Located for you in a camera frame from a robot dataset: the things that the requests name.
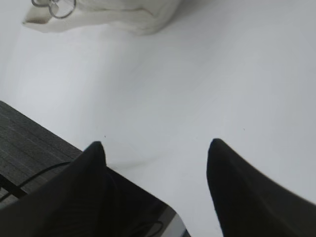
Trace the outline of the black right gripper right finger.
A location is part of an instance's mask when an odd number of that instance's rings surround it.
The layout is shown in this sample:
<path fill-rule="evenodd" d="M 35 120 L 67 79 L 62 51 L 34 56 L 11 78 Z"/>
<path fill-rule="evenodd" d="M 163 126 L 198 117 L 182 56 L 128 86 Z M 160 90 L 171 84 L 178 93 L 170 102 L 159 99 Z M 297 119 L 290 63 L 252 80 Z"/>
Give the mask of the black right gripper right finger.
<path fill-rule="evenodd" d="M 213 139 L 208 187 L 225 237 L 314 237 L 316 206 L 274 182 Z"/>

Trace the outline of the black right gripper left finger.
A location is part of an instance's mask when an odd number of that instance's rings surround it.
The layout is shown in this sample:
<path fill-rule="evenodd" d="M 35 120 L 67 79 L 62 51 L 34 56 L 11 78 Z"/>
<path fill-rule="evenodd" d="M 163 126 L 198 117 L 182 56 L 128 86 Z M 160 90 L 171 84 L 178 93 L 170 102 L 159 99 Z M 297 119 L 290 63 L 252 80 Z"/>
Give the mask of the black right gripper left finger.
<path fill-rule="evenodd" d="M 106 165 L 92 143 L 61 173 L 0 211 L 3 237 L 160 237 L 166 203 Z"/>

